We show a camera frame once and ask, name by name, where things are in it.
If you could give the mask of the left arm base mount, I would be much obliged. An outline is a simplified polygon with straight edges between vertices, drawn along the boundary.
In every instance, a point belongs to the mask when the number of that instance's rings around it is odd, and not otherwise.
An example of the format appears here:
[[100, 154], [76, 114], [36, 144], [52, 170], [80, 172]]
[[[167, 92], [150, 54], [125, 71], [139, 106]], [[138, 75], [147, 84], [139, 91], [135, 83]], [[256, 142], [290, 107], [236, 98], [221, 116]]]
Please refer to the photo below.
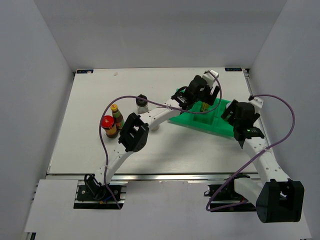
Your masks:
[[73, 208], [76, 210], [120, 210], [126, 198], [125, 185], [99, 183], [94, 174], [86, 174], [78, 183]]

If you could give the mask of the yellow-cap brown sauce bottle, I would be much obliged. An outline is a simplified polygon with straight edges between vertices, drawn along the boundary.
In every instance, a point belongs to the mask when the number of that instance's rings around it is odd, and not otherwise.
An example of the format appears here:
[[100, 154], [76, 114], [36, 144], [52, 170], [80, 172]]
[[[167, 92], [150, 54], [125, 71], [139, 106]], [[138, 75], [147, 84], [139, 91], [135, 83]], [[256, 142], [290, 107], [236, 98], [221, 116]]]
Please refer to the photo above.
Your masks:
[[117, 129], [119, 131], [121, 131], [123, 129], [124, 124], [125, 124], [124, 117], [116, 104], [112, 104], [110, 106], [110, 109], [112, 111], [112, 116], [113, 116], [115, 125], [116, 125]]

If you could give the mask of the small brown yellow-label bottle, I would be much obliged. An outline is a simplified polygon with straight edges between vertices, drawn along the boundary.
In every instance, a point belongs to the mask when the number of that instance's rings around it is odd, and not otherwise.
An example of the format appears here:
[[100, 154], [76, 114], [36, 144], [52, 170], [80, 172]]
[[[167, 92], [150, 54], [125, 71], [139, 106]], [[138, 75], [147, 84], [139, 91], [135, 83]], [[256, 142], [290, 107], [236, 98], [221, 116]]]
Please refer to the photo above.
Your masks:
[[200, 107], [200, 112], [207, 112], [209, 110], [210, 105], [206, 102], [202, 102]]

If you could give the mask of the green three-compartment bin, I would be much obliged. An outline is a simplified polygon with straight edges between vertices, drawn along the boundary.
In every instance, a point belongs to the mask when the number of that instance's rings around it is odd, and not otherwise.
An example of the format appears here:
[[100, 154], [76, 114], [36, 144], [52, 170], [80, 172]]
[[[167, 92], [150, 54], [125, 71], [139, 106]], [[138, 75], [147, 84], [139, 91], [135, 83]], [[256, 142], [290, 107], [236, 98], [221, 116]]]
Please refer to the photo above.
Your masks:
[[176, 117], [170, 118], [168, 122], [210, 134], [233, 138], [233, 127], [221, 118], [221, 115], [229, 103], [231, 103], [231, 101], [222, 99], [219, 106], [212, 112], [206, 114], [184, 112]]

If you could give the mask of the glass shaker black knob lid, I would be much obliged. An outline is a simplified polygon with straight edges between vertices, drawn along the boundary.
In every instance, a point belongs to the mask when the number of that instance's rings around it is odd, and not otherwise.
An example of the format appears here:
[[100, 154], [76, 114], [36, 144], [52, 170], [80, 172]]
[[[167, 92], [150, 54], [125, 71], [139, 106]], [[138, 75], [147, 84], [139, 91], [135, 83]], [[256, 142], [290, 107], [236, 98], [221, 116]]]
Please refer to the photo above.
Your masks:
[[143, 94], [140, 94], [137, 97], [138, 98], [135, 100], [137, 113], [139, 115], [147, 113], [149, 111], [149, 106], [147, 102], [148, 98]]

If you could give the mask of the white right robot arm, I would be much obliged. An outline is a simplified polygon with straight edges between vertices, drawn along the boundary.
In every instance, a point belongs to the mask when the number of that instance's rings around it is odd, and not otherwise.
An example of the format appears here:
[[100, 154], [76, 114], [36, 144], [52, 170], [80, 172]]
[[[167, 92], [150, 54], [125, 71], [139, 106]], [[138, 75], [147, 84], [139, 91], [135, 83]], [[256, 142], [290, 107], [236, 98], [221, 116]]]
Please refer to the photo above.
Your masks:
[[225, 192], [233, 200], [240, 196], [247, 199], [263, 223], [299, 222], [305, 189], [300, 181], [292, 180], [282, 170], [267, 148], [263, 132], [254, 126], [262, 106], [263, 100], [258, 97], [249, 102], [233, 100], [221, 115], [233, 127], [240, 147], [254, 159], [253, 165], [262, 183], [258, 185], [250, 178], [237, 177], [225, 187]]

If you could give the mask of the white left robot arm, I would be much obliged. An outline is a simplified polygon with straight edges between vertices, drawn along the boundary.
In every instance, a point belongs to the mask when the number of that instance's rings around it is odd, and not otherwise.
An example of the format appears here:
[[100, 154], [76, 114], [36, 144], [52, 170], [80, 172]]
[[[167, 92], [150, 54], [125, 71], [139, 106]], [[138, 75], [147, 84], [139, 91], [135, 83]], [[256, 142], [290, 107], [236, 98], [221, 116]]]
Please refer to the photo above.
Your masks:
[[147, 102], [156, 105], [157, 108], [141, 115], [133, 112], [127, 117], [119, 133], [118, 144], [114, 149], [115, 156], [111, 159], [109, 159], [108, 151], [100, 132], [99, 138], [105, 153], [105, 163], [99, 181], [95, 178], [95, 174], [87, 174], [84, 177], [84, 183], [88, 187], [90, 196], [96, 200], [105, 196], [105, 189], [124, 161], [130, 155], [145, 147], [150, 129], [182, 113], [201, 115], [202, 112], [190, 111], [198, 101], [210, 106], [213, 105], [217, 95], [222, 94], [218, 78], [219, 74], [216, 71], [207, 70], [202, 76], [196, 75], [188, 86], [179, 88], [163, 104], [147, 99]]

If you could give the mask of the red-lid sauce jar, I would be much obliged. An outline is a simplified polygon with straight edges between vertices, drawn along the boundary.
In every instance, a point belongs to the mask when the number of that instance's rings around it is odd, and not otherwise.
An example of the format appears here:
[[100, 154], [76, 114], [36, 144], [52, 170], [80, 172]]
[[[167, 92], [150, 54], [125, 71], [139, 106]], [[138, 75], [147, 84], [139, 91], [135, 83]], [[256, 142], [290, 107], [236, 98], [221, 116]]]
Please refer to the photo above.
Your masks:
[[104, 129], [108, 138], [116, 138], [118, 136], [118, 129], [114, 118], [111, 115], [105, 115], [102, 119], [101, 127]]

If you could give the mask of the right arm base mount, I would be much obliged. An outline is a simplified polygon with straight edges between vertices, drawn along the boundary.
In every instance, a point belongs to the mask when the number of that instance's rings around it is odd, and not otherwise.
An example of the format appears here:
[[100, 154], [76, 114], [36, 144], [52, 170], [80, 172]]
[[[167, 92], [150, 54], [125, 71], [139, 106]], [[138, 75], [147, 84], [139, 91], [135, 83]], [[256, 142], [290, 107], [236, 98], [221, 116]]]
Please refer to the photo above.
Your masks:
[[[213, 194], [218, 190], [218, 188], [230, 177], [230, 175], [214, 175], [214, 178], [209, 178], [208, 190], [206, 190], [203, 195], [205, 197], [211, 198]], [[233, 178], [222, 190], [217, 194], [214, 200], [210, 203], [211, 208], [222, 207], [224, 205], [231, 205], [240, 202], [245, 202], [241, 205], [230, 206], [223, 209], [219, 209], [216, 212], [256, 212], [255, 206], [250, 203], [242, 195], [238, 194], [234, 190], [234, 181], [239, 178], [248, 178], [253, 181], [260, 182], [260, 177], [257, 174], [245, 174], [239, 173], [235, 178]]]

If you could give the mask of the blue left corner label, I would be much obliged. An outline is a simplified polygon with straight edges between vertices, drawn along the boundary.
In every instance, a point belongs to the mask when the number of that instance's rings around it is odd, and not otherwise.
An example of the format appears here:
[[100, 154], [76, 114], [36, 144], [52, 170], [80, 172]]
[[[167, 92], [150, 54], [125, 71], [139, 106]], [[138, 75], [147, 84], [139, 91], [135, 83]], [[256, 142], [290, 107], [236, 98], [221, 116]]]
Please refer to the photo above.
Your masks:
[[92, 74], [93, 72], [93, 69], [78, 69], [76, 74]]

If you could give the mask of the blue right corner label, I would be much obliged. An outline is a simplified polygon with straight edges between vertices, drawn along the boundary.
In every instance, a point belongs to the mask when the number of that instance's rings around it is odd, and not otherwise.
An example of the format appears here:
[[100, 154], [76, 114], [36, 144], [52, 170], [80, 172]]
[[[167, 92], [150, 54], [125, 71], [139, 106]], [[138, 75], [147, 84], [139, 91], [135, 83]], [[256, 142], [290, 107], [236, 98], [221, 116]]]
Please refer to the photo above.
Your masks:
[[242, 68], [241, 67], [225, 67], [224, 70], [226, 72], [242, 72]]

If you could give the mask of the blue corner label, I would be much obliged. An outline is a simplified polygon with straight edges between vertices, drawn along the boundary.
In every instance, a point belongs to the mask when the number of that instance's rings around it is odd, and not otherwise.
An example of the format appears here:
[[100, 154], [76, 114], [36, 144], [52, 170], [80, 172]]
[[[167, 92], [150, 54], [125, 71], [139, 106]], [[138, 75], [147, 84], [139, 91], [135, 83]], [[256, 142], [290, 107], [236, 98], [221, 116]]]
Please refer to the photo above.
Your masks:
[[93, 72], [93, 69], [78, 69], [76, 74], [92, 74]]
[[224, 70], [226, 72], [242, 72], [242, 68], [241, 67], [225, 67]]

